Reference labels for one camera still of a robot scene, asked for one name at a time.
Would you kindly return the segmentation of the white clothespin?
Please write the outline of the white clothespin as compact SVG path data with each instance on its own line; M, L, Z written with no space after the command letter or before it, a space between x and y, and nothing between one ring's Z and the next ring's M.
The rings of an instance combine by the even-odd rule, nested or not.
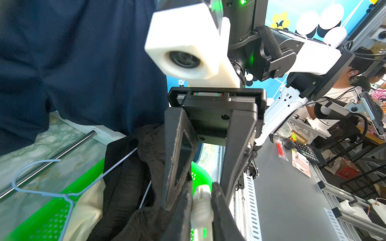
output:
M190 224L193 231L192 241L213 241L214 212L209 185L200 185L193 196Z

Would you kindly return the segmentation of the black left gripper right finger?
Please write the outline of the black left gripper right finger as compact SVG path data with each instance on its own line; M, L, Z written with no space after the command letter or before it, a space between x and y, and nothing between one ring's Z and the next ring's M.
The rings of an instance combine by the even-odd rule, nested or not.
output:
M234 217L217 182L212 183L211 205L214 214L212 223L214 241L244 241Z

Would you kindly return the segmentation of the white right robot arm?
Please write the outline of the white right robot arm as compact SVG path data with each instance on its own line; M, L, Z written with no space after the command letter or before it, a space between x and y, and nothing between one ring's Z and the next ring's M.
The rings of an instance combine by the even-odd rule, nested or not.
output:
M199 143L225 146L226 201L253 152L289 116L322 97L354 58L265 25L267 1L160 1L145 51L168 76L162 207L175 206Z

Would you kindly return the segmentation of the black shorts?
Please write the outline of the black shorts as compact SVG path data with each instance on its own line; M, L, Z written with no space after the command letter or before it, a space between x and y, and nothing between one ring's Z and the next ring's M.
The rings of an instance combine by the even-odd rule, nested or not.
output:
M168 163L165 134L164 125L145 125L108 144L103 216L88 236L89 241L179 240L164 236L174 225L175 212L161 206Z

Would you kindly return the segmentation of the light blue wire hanger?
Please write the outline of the light blue wire hanger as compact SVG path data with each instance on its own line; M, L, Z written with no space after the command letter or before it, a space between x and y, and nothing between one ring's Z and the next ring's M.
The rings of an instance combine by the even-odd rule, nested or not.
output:
M53 192L45 192L45 191L28 190L28 189L20 188L16 184L17 178L19 177L21 172L24 171L26 168L28 168L30 166L33 166L33 165L36 165L36 164L39 164L39 163L48 163L50 161L55 162L55 163L56 162L60 162L61 159L40 160L40 161L36 161L36 162L33 162L31 164L28 164L28 165L24 166L22 169L20 169L14 175L14 177L13 177L13 179L11 181L11 186L13 187L13 189L15 191L18 191L18 192L39 194L41 196L49 196L49 197L52 197L52 198L61 198L61 199L64 199L69 204L69 210L68 210L67 218L66 218L66 221L64 223L63 229L62 229L62 231L60 233L60 237L59 237L59 241L63 241L65 233L66 233L66 230L67 230L67 227L69 225L69 221L70 221L73 209L75 207L74 201L71 199L71 197L72 196L81 196L81 195L83 195L87 190L89 190L91 187L93 187L97 182L99 182L101 179L103 179L106 175L108 175L111 171L113 171L117 166L119 166L122 162L124 162L128 157L130 157L136 151L137 151L137 147L134 148L130 153L125 155L121 160L119 160L116 164L114 164L106 172L104 172L98 178L96 178L95 181L93 181L90 185L88 185L82 191L77 192L77 193L53 193Z

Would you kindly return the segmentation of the beige shorts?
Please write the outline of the beige shorts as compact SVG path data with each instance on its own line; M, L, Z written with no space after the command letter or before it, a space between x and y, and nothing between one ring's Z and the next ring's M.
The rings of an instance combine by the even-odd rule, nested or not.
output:
M77 201L66 229L65 241L86 241L103 216L103 197L106 185L98 181Z

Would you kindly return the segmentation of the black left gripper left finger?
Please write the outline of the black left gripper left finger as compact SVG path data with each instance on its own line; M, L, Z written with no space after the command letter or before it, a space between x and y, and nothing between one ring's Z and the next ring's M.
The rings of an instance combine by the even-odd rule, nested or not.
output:
M161 241L190 241L191 212L193 206L192 181L188 181L182 189L177 207L167 229L161 236Z

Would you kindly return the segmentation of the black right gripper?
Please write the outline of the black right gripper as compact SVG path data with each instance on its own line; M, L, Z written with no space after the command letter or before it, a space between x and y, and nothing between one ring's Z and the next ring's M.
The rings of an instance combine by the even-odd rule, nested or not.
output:
M173 87L165 111L162 207L172 210L200 142L226 146L220 186L226 204L243 167L251 136L262 133L267 94L261 88Z

